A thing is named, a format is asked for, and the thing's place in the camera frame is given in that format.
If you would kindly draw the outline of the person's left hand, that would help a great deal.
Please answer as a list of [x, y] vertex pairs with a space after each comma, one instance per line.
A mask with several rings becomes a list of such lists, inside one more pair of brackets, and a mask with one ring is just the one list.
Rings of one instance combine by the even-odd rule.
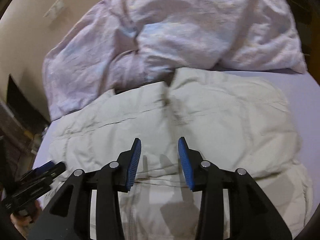
[[27, 239], [28, 237], [29, 225], [33, 224], [42, 213], [42, 207], [40, 205], [40, 202], [38, 200], [35, 200], [34, 204], [36, 207], [36, 212], [32, 216], [16, 216], [13, 213], [10, 215], [12, 224], [14, 224], [14, 227], [25, 239]]

